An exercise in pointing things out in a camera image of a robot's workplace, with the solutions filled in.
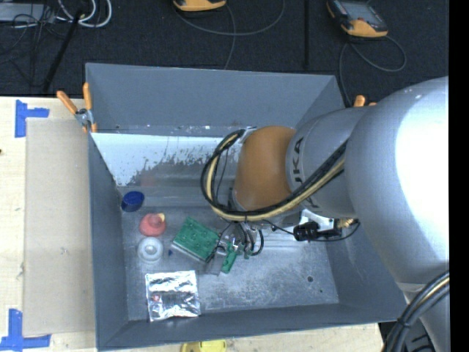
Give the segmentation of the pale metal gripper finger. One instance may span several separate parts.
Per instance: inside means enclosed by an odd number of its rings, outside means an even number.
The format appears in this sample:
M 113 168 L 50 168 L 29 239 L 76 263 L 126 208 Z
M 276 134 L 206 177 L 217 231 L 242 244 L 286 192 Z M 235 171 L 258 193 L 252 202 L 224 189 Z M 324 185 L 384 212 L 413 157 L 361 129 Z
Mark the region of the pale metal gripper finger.
M 217 250 L 213 258 L 213 273 L 219 275 L 224 266 L 224 262 L 227 258 L 227 252 L 225 250 Z
M 220 272 L 221 271 L 221 248 L 217 247 L 207 261 L 206 272 Z

